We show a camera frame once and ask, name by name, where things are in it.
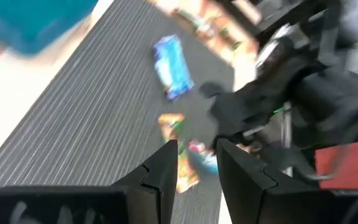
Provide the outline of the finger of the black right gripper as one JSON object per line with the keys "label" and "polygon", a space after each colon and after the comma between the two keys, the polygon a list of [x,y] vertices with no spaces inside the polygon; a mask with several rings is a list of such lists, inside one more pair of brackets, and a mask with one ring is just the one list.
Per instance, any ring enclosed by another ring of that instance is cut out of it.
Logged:
{"label": "finger of the black right gripper", "polygon": [[219,139],[227,139],[233,144],[242,144],[243,146],[249,146],[253,141],[252,136],[248,136],[245,134],[245,132],[242,131],[236,133],[224,133],[222,131],[218,131],[217,135],[213,139],[214,148],[217,148]]}
{"label": "finger of the black right gripper", "polygon": [[216,82],[205,82],[203,83],[200,88],[199,92],[205,98],[212,98],[216,95],[220,95],[226,92],[226,89],[220,84]]}

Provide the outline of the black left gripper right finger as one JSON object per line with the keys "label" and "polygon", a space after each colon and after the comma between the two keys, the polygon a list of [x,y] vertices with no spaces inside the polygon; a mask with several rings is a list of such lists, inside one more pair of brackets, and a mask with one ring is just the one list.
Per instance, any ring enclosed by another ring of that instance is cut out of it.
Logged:
{"label": "black left gripper right finger", "polygon": [[232,224],[358,224],[358,190],[313,187],[227,139],[216,153]]}

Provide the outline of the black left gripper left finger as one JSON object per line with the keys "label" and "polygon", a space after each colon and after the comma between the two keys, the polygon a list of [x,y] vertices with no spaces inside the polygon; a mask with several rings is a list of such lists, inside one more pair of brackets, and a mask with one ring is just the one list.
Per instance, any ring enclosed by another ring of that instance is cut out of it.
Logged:
{"label": "black left gripper left finger", "polygon": [[170,224],[178,143],[169,140],[107,186],[0,188],[0,224]]}

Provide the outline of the blue and red granola bar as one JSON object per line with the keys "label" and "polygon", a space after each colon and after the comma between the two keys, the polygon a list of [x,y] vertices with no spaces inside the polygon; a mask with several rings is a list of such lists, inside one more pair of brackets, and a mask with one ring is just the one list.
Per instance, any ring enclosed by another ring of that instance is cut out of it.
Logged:
{"label": "blue and red granola bar", "polygon": [[203,142],[192,140],[188,143],[188,153],[195,164],[203,170],[218,174],[217,157],[212,149],[206,147]]}

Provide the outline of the green and red granola bar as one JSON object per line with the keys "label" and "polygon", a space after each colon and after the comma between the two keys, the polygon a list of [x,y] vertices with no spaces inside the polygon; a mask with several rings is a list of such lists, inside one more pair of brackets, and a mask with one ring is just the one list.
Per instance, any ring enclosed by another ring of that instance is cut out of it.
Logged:
{"label": "green and red granola bar", "polygon": [[191,167],[187,153],[187,145],[182,137],[183,122],[185,116],[180,113],[165,113],[158,118],[162,137],[165,142],[177,140],[178,143],[178,169],[177,169],[177,192],[183,193],[194,187],[199,182],[196,171]]}

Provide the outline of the grey woven mat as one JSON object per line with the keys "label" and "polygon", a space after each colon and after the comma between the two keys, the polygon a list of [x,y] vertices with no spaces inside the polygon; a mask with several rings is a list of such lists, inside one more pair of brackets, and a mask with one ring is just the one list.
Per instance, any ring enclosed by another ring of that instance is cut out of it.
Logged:
{"label": "grey woven mat", "polygon": [[[179,38],[194,87],[166,99],[154,45]],[[207,82],[230,90],[234,71],[146,0],[113,0],[0,147],[0,190],[104,190],[163,145],[158,118],[180,113],[184,140],[211,144]]]}

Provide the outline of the teal plastic box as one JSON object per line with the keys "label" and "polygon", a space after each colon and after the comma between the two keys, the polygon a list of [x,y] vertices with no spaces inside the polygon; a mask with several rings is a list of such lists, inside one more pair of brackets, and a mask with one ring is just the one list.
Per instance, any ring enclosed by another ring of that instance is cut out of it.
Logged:
{"label": "teal plastic box", "polygon": [[98,1],[0,0],[0,43],[37,54],[90,15]]}

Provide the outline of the silver metal post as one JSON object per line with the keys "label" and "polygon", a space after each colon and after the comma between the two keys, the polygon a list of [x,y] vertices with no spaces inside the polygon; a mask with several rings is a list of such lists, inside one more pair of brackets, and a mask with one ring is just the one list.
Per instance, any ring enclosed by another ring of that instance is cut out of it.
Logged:
{"label": "silver metal post", "polygon": [[283,105],[282,111],[282,136],[281,142],[285,150],[285,170],[283,173],[292,177],[293,168],[290,162],[290,148],[291,148],[291,104],[290,102],[285,102]]}

